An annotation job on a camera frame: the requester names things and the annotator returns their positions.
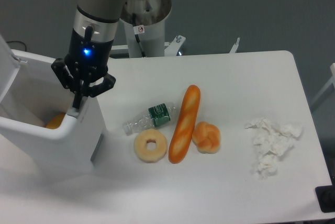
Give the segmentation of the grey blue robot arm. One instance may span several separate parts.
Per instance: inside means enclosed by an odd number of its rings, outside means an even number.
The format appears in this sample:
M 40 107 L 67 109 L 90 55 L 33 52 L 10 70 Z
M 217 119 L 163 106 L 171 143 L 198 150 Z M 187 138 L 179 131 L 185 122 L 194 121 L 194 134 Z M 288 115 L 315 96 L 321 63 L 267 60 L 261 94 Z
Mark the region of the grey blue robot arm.
M 171 0 L 78 0 L 69 51 L 52 63 L 62 86 L 74 94 L 79 109 L 84 97 L 96 97 L 113 88 L 116 79 L 107 62 L 117 26 L 132 33 L 127 40 L 131 57 L 159 57 L 165 53 L 163 26 Z

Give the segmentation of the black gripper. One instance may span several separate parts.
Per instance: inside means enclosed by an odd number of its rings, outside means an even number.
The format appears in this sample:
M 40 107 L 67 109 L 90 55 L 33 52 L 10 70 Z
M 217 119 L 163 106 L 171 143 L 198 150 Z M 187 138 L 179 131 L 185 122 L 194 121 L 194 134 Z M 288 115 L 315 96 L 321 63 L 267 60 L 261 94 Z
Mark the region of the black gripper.
M 116 78 L 108 74 L 107 62 L 113 45 L 112 41 L 86 42 L 75 30 L 72 31 L 69 52 L 64 59 L 57 58 L 51 68 L 61 85 L 74 93 L 72 107 L 79 109 L 83 97 L 96 97 L 110 89 L 116 83 Z M 78 70 L 80 80 L 98 80 L 100 84 L 90 86 L 89 82 L 79 83 L 77 89 Z

